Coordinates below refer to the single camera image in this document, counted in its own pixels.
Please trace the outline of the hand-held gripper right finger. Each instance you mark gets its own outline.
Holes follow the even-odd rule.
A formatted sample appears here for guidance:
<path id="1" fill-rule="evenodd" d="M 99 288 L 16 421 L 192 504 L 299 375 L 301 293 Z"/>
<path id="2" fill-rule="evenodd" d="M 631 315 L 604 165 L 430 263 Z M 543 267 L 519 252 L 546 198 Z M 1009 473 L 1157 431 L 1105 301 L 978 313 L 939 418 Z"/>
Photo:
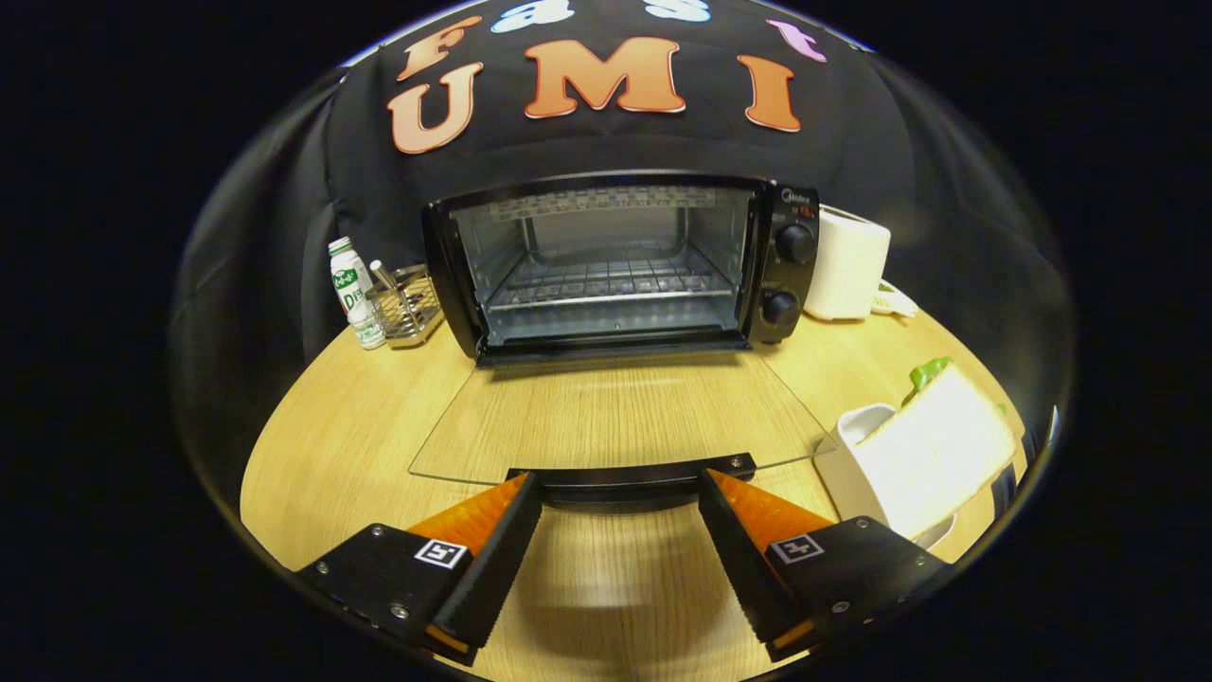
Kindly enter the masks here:
<path id="1" fill-rule="evenodd" d="M 701 516 L 741 613 L 774 663 L 854 640 L 951 573 L 869 515 L 831 522 L 713 469 L 701 471 Z"/>

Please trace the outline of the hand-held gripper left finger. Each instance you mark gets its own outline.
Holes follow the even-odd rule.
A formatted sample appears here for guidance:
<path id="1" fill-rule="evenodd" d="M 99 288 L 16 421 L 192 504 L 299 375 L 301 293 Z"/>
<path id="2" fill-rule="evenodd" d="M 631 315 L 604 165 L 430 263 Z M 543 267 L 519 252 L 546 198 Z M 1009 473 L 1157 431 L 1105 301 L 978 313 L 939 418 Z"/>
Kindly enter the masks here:
<path id="1" fill-rule="evenodd" d="M 298 575 L 391 638 L 471 665 L 501 617 L 541 512 L 541 482 L 518 474 L 407 529 L 368 525 Z"/>

